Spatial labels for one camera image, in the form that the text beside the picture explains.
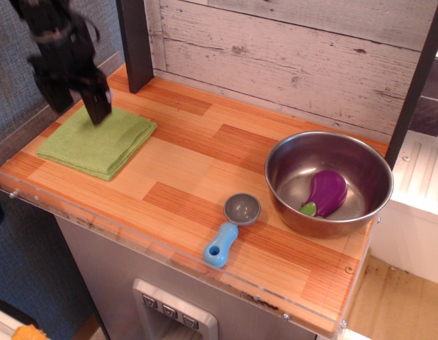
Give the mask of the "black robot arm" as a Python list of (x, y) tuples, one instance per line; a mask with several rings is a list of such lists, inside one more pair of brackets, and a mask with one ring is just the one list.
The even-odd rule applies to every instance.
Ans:
[(12, 1), (29, 28), (39, 55), (28, 62), (35, 83), (51, 109), (65, 112), (73, 103), (71, 91), (80, 94), (94, 125), (112, 111), (105, 74), (94, 64), (91, 21), (72, 11), (68, 1)]

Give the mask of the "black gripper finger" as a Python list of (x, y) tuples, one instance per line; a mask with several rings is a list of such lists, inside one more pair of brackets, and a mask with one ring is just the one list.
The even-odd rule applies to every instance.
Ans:
[(51, 109), (64, 113), (73, 104), (69, 88), (63, 82), (42, 74), (34, 74), (35, 83)]
[(80, 94), (92, 123), (99, 125), (112, 111), (110, 90), (83, 90)]

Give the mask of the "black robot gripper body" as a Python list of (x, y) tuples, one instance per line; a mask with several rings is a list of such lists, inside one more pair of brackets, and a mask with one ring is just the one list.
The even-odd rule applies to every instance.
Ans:
[(95, 49), (88, 30), (44, 31), (31, 37), (40, 52), (28, 58), (34, 74), (63, 82), (69, 91), (109, 89), (106, 76), (94, 64)]

